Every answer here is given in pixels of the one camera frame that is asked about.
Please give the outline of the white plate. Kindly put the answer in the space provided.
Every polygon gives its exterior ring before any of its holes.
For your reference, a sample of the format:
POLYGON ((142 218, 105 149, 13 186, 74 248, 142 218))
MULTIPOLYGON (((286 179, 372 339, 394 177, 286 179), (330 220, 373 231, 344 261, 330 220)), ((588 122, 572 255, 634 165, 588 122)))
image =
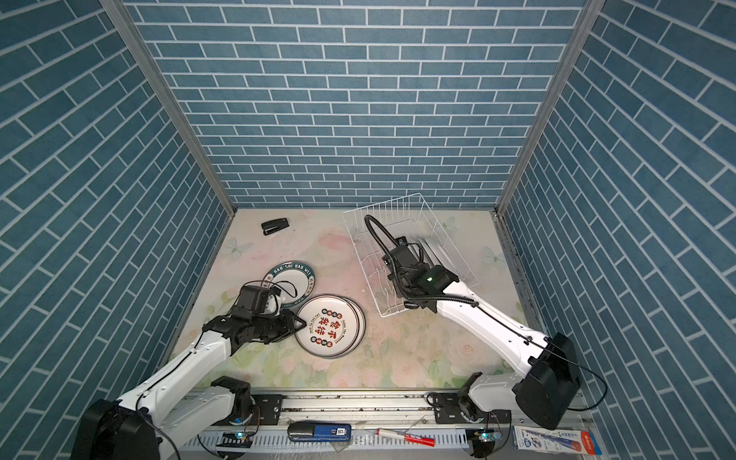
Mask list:
POLYGON ((336 360, 344 356, 358 334, 358 316, 345 297, 319 295, 297 311, 307 327, 297 332, 297 343, 318 358, 336 360))
POLYGON ((455 273, 459 278, 465 276, 464 259, 450 238, 430 236, 425 241, 439 264, 455 273))
POLYGON ((314 270, 302 262, 285 262, 274 266, 264 278, 269 287, 281 289, 279 305, 282 309, 298 307, 314 291, 314 270))
POLYGON ((358 346, 360 346, 360 343, 362 342, 362 339, 364 338, 366 332, 366 317, 364 311, 362 310, 362 308, 360 308, 360 305, 353 299, 345 297, 345 300, 351 305, 351 307, 355 310, 356 315, 358 316, 358 334, 354 343, 344 353, 344 356, 351 354, 354 350, 356 350, 356 348, 358 348, 358 346))
POLYGON ((452 258, 448 255, 443 245, 434 238, 423 238, 422 245, 429 251, 431 258, 435 260, 435 263, 444 266, 447 269, 455 269, 455 264, 452 262, 452 258))

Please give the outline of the white wire dish rack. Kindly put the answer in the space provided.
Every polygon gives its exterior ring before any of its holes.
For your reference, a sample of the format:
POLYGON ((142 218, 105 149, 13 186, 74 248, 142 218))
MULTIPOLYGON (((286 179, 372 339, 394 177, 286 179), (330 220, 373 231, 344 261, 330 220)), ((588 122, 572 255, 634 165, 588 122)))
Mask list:
POLYGON ((378 313, 428 309, 456 320, 482 312, 468 262, 419 194, 342 214, 378 313))

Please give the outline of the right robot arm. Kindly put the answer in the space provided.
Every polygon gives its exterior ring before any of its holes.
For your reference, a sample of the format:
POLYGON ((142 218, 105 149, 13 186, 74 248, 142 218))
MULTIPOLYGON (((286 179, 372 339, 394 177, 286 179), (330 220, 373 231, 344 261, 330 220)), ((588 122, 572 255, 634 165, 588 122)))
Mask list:
POLYGON ((576 347, 563 335, 531 329, 484 301, 458 275, 425 260, 401 241, 381 260, 408 309, 424 308, 470 331, 521 377, 512 385, 519 409, 544 429, 557 429, 582 384, 576 347))

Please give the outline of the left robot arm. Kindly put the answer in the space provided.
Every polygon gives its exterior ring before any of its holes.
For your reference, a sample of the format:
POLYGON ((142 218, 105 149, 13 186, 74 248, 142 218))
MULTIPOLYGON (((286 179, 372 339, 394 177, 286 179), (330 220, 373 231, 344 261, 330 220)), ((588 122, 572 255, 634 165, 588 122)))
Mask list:
POLYGON ((270 310, 277 287, 244 286, 230 311, 203 325, 180 355, 118 399, 94 402, 80 418, 74 459, 168 459, 207 427, 244 427, 260 416, 246 381, 215 379, 199 397, 182 400, 243 345, 280 342, 304 329, 290 309, 270 310))

